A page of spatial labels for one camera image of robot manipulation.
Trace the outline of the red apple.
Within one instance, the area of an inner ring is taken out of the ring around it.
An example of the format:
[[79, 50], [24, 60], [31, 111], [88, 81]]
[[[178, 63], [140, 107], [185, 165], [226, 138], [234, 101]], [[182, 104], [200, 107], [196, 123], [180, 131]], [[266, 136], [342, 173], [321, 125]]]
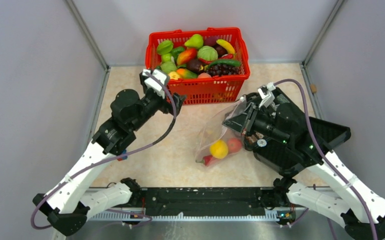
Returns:
[[227, 141], [227, 146], [229, 154], [234, 154], [243, 148], [243, 142], [239, 138], [232, 137]]

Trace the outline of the clear zip top bag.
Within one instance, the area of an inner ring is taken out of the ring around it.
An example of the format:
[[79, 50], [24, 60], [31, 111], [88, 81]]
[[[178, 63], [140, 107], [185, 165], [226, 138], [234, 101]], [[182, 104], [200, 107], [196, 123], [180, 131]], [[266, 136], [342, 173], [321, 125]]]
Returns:
[[[244, 96], [241, 96], [237, 101], [246, 101], [246, 98]], [[216, 113], [199, 131], [195, 153], [194, 153], [195, 162], [197, 160], [200, 160], [204, 156], [211, 155], [209, 148], [213, 143], [215, 143], [218, 140], [223, 140], [227, 144], [227, 141], [230, 138], [238, 138], [242, 141], [242, 149], [243, 149], [244, 138], [242, 137], [242, 135], [222, 125], [222, 121], [226, 118], [226, 115], [233, 110], [233, 103], [230, 103], [228, 106], [226, 106], [225, 108], [220, 110], [218, 113]], [[218, 159], [217, 162], [211, 164], [210, 166], [217, 164], [218, 162], [226, 158], [230, 158], [233, 155], [238, 154], [239, 152], [232, 153], [232, 154], [228, 153], [228, 155], [225, 158]]]

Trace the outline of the yellow apple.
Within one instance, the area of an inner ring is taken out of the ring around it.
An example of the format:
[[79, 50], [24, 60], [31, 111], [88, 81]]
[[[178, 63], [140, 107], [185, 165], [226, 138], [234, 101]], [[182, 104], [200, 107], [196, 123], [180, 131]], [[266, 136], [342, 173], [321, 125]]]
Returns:
[[210, 154], [216, 159], [223, 159], [229, 154], [229, 147], [222, 139], [217, 140], [209, 147]]

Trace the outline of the red chili pepper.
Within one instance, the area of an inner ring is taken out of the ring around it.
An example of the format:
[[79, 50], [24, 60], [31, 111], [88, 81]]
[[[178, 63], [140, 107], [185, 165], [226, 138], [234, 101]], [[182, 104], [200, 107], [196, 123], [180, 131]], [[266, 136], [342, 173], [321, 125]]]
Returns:
[[219, 159], [215, 158], [212, 155], [203, 156], [201, 159], [198, 159], [196, 163], [202, 164], [205, 167], [208, 167], [214, 163], [216, 163]]

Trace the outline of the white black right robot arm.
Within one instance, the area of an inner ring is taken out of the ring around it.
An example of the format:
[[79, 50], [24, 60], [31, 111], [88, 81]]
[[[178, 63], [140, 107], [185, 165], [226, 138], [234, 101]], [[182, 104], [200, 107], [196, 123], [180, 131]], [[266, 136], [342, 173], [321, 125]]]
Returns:
[[280, 206], [300, 205], [343, 227], [355, 240], [385, 239], [385, 198], [349, 170], [334, 148], [350, 138], [348, 127], [309, 117], [294, 103], [250, 103], [223, 122], [242, 134], [261, 134], [254, 156], [279, 174], [273, 183]]

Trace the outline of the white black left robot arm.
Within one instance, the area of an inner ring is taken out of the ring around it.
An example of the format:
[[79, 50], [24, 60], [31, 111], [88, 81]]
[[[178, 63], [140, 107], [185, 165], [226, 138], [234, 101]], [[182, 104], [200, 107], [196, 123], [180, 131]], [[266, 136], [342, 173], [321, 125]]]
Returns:
[[43, 213], [49, 228], [69, 237], [103, 211], [117, 205], [138, 205], [140, 186], [131, 178], [92, 194], [87, 194], [87, 190], [111, 162], [143, 151], [142, 147], [128, 151], [128, 147], [136, 140], [136, 131], [156, 112], [176, 119], [184, 101], [185, 96], [170, 93], [166, 88], [149, 88], [143, 97], [134, 89], [120, 91], [110, 105], [110, 118], [93, 135], [75, 165], [54, 188], [33, 198], [31, 227], [41, 229], [35, 218], [37, 213]]

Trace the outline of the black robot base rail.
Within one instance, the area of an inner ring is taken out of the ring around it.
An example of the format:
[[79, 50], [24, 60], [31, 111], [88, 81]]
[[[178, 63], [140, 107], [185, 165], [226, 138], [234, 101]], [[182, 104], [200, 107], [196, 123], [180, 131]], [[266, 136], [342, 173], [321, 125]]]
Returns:
[[138, 210], [153, 220], [159, 217], [201, 219], [275, 219], [279, 225], [302, 220], [297, 206], [272, 187], [149, 187], [133, 193], [122, 210]]

